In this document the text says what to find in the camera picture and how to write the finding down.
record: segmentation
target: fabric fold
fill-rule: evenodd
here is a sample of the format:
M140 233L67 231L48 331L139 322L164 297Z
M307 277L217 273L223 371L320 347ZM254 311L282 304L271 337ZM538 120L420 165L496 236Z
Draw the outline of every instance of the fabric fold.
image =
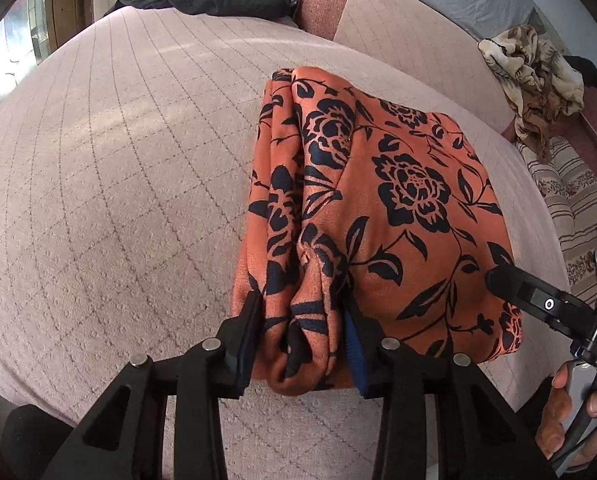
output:
M549 162L550 127L561 114L583 109L581 73L530 25L479 41L478 49L516 114L516 136L541 162Z
M232 314L264 297L254 376L299 395L349 385L345 300L416 351L514 352L520 311L484 274L512 261L489 178L459 126L318 68L267 83Z

